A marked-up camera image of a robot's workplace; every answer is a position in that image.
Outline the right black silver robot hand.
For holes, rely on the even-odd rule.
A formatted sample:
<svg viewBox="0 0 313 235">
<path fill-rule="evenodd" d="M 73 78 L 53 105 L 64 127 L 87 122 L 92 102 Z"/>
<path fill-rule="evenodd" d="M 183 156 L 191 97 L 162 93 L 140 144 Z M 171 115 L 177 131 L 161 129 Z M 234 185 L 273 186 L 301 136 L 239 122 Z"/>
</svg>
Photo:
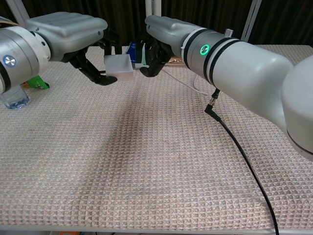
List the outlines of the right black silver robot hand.
<svg viewBox="0 0 313 235">
<path fill-rule="evenodd" d="M 202 29 L 192 23 L 157 15 L 147 16 L 145 24 L 135 41 L 138 56 L 142 55 L 142 49 L 146 47 L 147 66 L 140 68 L 145 77 L 157 76 L 171 57 L 181 57 L 185 39 Z"/>
</svg>

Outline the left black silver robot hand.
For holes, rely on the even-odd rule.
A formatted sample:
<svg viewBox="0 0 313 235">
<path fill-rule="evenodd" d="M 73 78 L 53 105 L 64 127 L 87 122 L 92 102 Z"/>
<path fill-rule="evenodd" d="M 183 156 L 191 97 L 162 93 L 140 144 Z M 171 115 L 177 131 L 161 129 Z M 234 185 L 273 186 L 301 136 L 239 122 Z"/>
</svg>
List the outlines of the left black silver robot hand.
<svg viewBox="0 0 313 235">
<path fill-rule="evenodd" d="M 55 12 L 28 19 L 26 29 L 38 33 L 49 46 L 50 61 L 71 63 L 91 82 L 106 86 L 117 78 L 102 75 L 86 58 L 88 48 L 97 45 L 111 55 L 112 47 L 121 53 L 120 37 L 108 23 L 90 15 L 70 12 Z"/>
</svg>

